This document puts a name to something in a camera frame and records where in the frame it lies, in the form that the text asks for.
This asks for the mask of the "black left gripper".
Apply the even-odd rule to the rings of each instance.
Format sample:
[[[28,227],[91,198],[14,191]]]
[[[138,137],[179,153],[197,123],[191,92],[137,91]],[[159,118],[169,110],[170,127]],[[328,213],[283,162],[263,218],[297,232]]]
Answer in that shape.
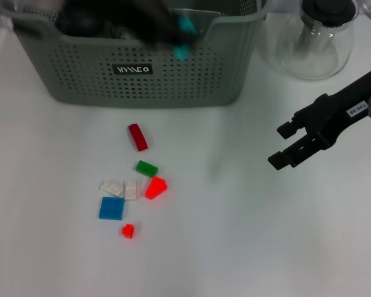
[[[163,1],[114,1],[113,4],[114,19],[145,43],[193,46],[198,40],[195,32],[180,31]]]

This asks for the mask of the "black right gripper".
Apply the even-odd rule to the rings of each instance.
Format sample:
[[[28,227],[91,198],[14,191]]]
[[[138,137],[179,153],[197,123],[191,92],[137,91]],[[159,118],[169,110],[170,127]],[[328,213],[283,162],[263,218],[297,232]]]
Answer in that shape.
[[[332,120],[339,115],[347,115],[347,110],[371,97],[371,71],[333,95],[323,94],[312,104],[294,114],[293,121],[288,121],[279,128],[278,134],[289,139],[297,133],[306,136],[268,158],[276,169],[291,166],[295,168],[322,148],[331,147],[338,136],[330,132]]]

